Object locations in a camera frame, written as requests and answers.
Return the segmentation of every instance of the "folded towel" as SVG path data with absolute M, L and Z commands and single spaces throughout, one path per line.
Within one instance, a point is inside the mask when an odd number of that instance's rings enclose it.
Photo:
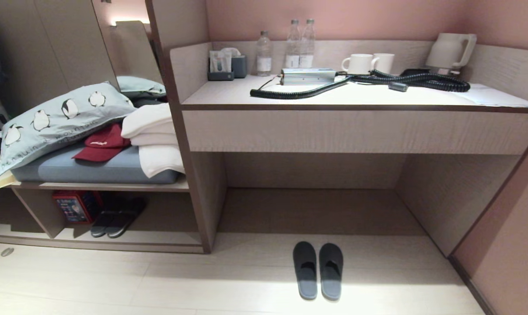
M 170 106 L 168 103 L 157 105 L 146 105 L 138 108 L 132 112 L 122 122 L 122 137 L 132 138 L 145 129 L 159 125 L 170 125 L 174 131 L 174 124 L 172 124 L 172 115 L 170 114 Z
M 140 133 L 130 140 L 133 146 L 178 145 L 176 134 L 172 133 Z
M 185 173 L 177 145 L 140 146 L 140 165 L 148 178 L 167 169 Z
M 145 128 L 141 131 L 141 133 L 172 133 L 176 134 L 174 131 L 174 124 L 173 123 L 162 123 L 158 124 L 156 126 Z

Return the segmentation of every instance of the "black coiled cord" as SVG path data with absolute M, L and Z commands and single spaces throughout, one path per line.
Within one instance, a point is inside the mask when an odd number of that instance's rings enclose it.
M 421 86 L 424 88 L 433 88 L 435 90 L 447 91 L 447 92 L 467 92 L 470 90 L 470 84 L 463 80 L 458 80 L 452 77 L 442 76 L 434 73 L 420 73 L 412 74 L 409 76 L 392 76 L 391 74 L 383 73 L 378 70 L 371 71 L 370 76 L 365 75 L 349 75 L 343 80 L 339 80 L 334 83 L 322 85 L 318 88 L 304 92 L 275 92 L 275 91 L 262 91 L 250 90 L 250 96 L 256 98 L 273 98 L 278 100 L 296 100 L 300 98 L 311 98 L 318 94 L 332 90 L 339 86 L 347 84 L 347 82 L 361 82 L 370 84 L 388 84 L 390 82 L 405 83 L 410 86 Z

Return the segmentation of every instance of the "black slipper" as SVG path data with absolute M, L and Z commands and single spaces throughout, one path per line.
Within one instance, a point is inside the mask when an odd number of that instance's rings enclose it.
M 124 209 L 114 216 L 114 219 L 106 228 L 105 231 L 108 237 L 117 238 L 123 235 L 136 217 L 139 217 L 143 212 L 146 205 L 147 203 L 143 198 L 135 198 L 128 202 Z
M 101 237 L 106 234 L 106 227 L 110 225 L 124 202 L 125 200 L 123 198 L 116 198 L 111 201 L 110 209 L 102 210 L 101 213 L 98 214 L 98 217 L 96 217 L 96 220 L 91 227 L 92 237 Z
M 342 250 L 332 243 L 327 243 L 322 246 L 319 255 L 322 295 L 326 299 L 337 301 L 342 295 Z
M 316 288 L 316 251 L 306 241 L 295 245 L 293 262 L 299 294 L 305 300 L 314 300 L 318 293 Z

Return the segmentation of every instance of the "water bottle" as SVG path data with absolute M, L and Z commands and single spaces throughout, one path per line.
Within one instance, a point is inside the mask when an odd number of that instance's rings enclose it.
M 287 36 L 287 51 L 285 54 L 285 67 L 298 68 L 299 64 L 299 44 L 301 32 L 298 30 L 298 20 L 291 20 L 289 36 Z
M 299 57 L 299 68 L 312 68 L 312 58 L 314 57 L 314 19 L 306 20 L 306 28 L 301 38 L 301 56 Z
M 260 39 L 256 43 L 256 72 L 260 77 L 272 73 L 272 42 L 268 38 L 268 31 L 260 32 Z

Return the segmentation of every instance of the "floor drain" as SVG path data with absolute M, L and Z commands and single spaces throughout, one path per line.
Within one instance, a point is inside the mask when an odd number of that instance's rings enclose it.
M 11 253 L 13 253 L 15 249 L 12 248 L 12 247 L 9 247 L 9 248 L 6 248 L 2 253 L 1 253 L 1 257 L 5 257 L 5 256 L 9 256 L 11 255 Z

